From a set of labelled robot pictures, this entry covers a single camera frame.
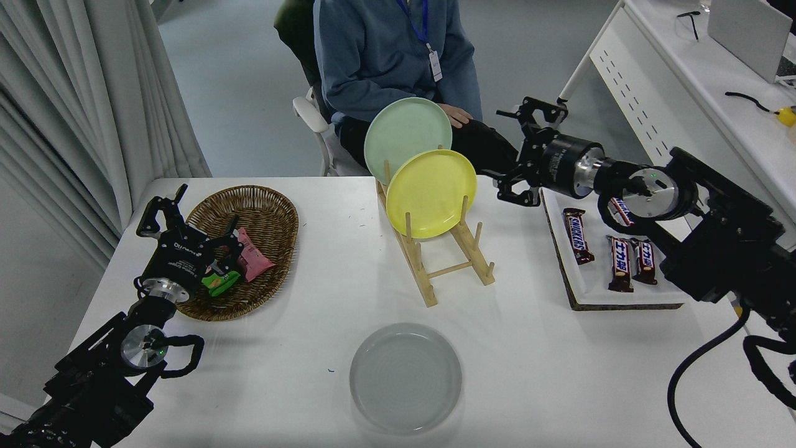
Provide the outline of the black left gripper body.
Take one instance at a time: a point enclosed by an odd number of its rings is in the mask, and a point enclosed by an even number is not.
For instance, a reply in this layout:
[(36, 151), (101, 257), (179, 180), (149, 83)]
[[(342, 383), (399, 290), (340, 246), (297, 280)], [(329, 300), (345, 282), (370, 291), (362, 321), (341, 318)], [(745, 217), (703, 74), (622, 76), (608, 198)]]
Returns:
[(173, 228), (157, 239), (157, 247), (141, 276), (142, 282), (165, 279), (181, 287), (199, 287), (213, 261), (210, 239), (194, 227)]

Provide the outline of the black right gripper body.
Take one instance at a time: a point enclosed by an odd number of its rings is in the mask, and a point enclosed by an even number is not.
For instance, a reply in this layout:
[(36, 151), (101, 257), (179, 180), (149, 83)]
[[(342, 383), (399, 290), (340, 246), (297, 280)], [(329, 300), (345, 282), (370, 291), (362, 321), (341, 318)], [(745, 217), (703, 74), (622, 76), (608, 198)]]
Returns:
[(539, 185), (571, 198), (584, 198), (589, 188), (575, 178), (579, 161), (589, 151), (588, 140), (560, 133), (545, 133), (543, 148), (535, 167)]

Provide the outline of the person's hand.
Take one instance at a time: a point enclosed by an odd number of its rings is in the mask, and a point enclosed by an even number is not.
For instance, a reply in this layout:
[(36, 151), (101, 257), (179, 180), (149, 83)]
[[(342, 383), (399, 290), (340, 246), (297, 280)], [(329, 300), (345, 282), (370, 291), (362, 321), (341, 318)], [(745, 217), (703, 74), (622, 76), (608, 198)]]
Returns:
[(437, 105), (447, 115), (447, 119), (453, 128), (461, 129), (474, 119), (472, 114), (462, 108), (442, 103)]

